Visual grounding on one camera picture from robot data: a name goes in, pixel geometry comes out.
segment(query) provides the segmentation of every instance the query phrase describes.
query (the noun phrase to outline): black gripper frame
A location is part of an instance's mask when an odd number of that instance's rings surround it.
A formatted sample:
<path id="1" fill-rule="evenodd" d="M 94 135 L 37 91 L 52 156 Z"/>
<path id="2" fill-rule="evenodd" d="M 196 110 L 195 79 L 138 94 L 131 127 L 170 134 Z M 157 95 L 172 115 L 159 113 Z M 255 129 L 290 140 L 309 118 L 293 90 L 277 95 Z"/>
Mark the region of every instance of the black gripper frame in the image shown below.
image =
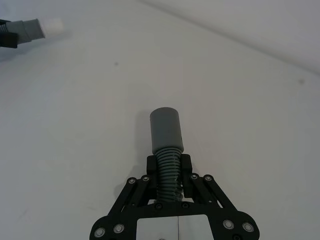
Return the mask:
<path id="1" fill-rule="evenodd" d="M 147 157 L 146 175 L 126 181 L 122 192 L 108 215 L 93 225 L 90 240 L 136 240 L 137 221 L 145 218 L 206 215 L 214 240 L 258 240 L 260 231 L 254 219 L 238 211 L 211 175 L 200 177 L 192 172 L 191 158 L 181 155 L 181 182 L 185 198 L 193 202 L 150 203 L 157 198 L 157 160 L 154 155 Z M 233 222 L 233 228 L 224 226 L 224 221 Z M 243 227 L 249 223 L 253 231 Z M 124 230 L 115 233 L 114 227 L 122 224 Z M 95 236 L 98 228 L 105 229 L 101 237 Z"/>

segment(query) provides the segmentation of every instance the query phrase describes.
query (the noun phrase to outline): white cap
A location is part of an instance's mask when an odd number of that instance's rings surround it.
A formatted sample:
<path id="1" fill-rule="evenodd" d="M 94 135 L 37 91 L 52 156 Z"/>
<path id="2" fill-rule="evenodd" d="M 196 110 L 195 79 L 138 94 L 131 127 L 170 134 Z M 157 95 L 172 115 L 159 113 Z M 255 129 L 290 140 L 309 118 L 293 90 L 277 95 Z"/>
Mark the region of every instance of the white cap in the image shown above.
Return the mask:
<path id="1" fill-rule="evenodd" d="M 46 39 L 62 34 L 65 31 L 65 26 L 61 18 L 40 20 L 39 22 Z"/>

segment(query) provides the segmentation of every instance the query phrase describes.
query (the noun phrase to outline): robotic arm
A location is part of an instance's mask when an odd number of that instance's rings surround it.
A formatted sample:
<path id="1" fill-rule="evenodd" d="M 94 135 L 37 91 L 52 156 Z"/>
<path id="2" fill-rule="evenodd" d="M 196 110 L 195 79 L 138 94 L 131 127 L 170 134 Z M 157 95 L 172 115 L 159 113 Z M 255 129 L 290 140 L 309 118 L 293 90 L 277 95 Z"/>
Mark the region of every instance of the robotic arm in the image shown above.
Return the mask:
<path id="1" fill-rule="evenodd" d="M 254 219 L 236 209 L 213 176 L 193 173 L 190 156 L 182 154 L 178 112 L 156 109 L 150 123 L 154 155 L 146 159 L 146 175 L 126 181 L 89 239 L 258 240 Z M 183 195 L 193 202 L 183 201 Z"/>

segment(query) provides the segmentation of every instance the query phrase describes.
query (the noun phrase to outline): screw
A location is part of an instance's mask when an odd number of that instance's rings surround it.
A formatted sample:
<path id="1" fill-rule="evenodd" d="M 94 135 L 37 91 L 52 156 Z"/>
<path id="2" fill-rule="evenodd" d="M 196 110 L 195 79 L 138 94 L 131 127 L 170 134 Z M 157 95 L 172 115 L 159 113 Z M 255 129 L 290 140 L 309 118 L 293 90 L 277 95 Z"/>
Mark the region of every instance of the screw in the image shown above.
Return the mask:
<path id="1" fill-rule="evenodd" d="M 197 179 L 197 178 L 198 178 L 197 175 L 195 175 L 195 174 L 192 174 L 192 175 L 191 175 L 191 179 Z"/>
<path id="2" fill-rule="evenodd" d="M 242 240 L 241 236 L 239 236 L 239 235 L 237 235 L 237 234 L 234 235 L 232 239 L 233 239 L 233 240 Z"/>
<path id="3" fill-rule="evenodd" d="M 125 226 L 124 226 L 123 224 L 121 224 L 121 223 L 115 225 L 114 228 L 113 228 L 113 232 L 114 232 L 115 234 L 120 234 L 120 233 L 122 233 L 124 230 L 125 230 Z"/>
<path id="4" fill-rule="evenodd" d="M 134 184 L 136 182 L 136 180 L 134 178 L 130 178 L 128 181 L 130 184 Z"/>
<path id="5" fill-rule="evenodd" d="M 254 226 L 248 222 L 245 222 L 244 224 L 242 224 L 242 227 L 244 230 L 246 230 L 249 233 L 252 233 L 255 230 Z"/>
<path id="6" fill-rule="evenodd" d="M 157 203 L 154 207 L 157 210 L 161 210 L 162 209 L 162 204 L 161 203 Z"/>
<path id="7" fill-rule="evenodd" d="M 106 230 L 103 227 L 99 227 L 97 230 L 94 232 L 94 236 L 96 238 L 101 238 L 103 235 L 105 235 Z"/>
<path id="8" fill-rule="evenodd" d="M 182 208 L 183 208 L 183 209 L 189 208 L 189 204 L 186 203 L 186 202 L 182 203 Z"/>
<path id="9" fill-rule="evenodd" d="M 212 180 L 212 177 L 209 176 L 209 175 L 207 175 L 207 176 L 204 177 L 204 179 L 207 180 L 207 181 L 211 181 L 211 180 Z"/>
<path id="10" fill-rule="evenodd" d="M 234 227 L 235 227 L 234 223 L 232 221 L 230 221 L 230 220 L 224 220 L 223 221 L 223 226 L 226 229 L 229 229 L 229 230 L 234 229 Z"/>

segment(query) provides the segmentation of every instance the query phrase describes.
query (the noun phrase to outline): gray pipe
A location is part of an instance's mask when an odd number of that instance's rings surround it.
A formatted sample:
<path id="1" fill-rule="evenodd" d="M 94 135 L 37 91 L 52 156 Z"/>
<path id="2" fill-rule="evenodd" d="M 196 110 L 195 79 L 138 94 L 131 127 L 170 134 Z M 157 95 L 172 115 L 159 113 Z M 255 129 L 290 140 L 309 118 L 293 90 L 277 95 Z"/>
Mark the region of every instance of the gray pipe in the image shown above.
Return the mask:
<path id="1" fill-rule="evenodd" d="M 29 43 L 32 40 L 45 38 L 38 19 L 9 21 L 0 26 L 0 32 L 18 34 L 18 44 Z"/>
<path id="2" fill-rule="evenodd" d="M 184 151 L 177 110 L 171 107 L 161 107 L 154 110 L 150 114 L 150 124 L 153 154 L 168 147 Z"/>

